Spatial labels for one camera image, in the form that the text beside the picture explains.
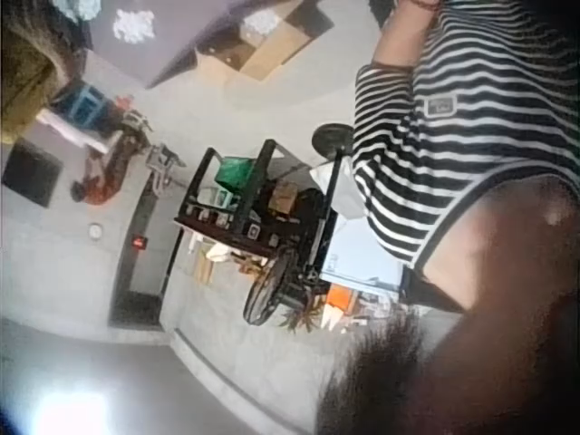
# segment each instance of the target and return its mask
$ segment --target person in background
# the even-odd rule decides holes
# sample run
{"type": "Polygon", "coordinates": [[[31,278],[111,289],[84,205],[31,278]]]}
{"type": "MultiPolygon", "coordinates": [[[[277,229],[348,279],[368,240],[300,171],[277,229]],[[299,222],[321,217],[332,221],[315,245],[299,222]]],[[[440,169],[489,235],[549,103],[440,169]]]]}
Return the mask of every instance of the person in background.
{"type": "Polygon", "coordinates": [[[524,0],[398,3],[357,77],[354,178],[382,246],[465,314],[429,355],[412,315],[370,333],[324,387],[315,433],[571,433],[574,32],[524,0]]]}
{"type": "Polygon", "coordinates": [[[113,145],[108,162],[99,151],[88,148],[88,155],[84,164],[82,181],[74,181],[71,185],[71,197],[75,202],[84,201],[87,204],[98,206],[114,197],[119,190],[131,158],[140,151],[139,142],[131,134],[123,134],[118,130],[113,134],[110,142],[118,141],[113,145]]]}

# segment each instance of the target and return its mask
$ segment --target stool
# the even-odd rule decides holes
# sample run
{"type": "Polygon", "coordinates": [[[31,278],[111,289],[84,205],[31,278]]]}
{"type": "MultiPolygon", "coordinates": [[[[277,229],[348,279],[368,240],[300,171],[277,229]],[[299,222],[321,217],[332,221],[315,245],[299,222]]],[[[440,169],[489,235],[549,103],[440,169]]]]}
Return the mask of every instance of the stool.
{"type": "Polygon", "coordinates": [[[77,94],[66,118],[82,129],[89,129],[106,103],[107,99],[101,92],[90,84],[85,84],[77,94]]]}

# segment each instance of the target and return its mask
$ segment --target green bag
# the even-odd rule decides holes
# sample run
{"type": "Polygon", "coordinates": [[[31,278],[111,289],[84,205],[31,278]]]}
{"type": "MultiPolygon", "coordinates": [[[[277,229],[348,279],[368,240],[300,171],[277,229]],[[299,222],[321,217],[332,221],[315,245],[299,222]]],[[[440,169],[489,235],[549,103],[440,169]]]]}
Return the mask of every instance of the green bag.
{"type": "Polygon", "coordinates": [[[240,195],[247,184],[254,167],[254,160],[243,157],[222,159],[215,181],[225,190],[240,195]]]}

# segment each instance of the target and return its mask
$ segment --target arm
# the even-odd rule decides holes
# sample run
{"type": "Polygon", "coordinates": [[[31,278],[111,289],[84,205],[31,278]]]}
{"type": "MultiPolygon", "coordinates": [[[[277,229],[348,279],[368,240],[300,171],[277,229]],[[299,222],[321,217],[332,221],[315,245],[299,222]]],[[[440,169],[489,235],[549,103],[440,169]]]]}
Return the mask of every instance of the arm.
{"type": "MultiPolygon", "coordinates": [[[[437,6],[440,0],[420,0],[437,6]]],[[[414,67],[419,62],[425,38],[436,11],[401,0],[391,18],[382,28],[372,60],[383,65],[414,67]]]]}
{"type": "Polygon", "coordinates": [[[97,177],[98,177],[97,186],[99,188],[104,187],[104,185],[105,185],[105,166],[104,166],[104,163],[102,162],[102,158],[97,159],[97,177]]]}

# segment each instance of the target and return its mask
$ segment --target black and white striped shirt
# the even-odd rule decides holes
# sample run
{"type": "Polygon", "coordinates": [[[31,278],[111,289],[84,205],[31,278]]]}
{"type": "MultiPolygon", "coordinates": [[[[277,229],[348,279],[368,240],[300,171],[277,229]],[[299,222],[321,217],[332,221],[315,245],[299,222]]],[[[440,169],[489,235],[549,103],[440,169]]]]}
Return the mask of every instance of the black and white striped shirt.
{"type": "Polygon", "coordinates": [[[446,0],[414,71],[361,69],[354,178],[385,249],[421,270],[509,180],[557,176],[580,198],[576,56],[518,1],[446,0]]]}

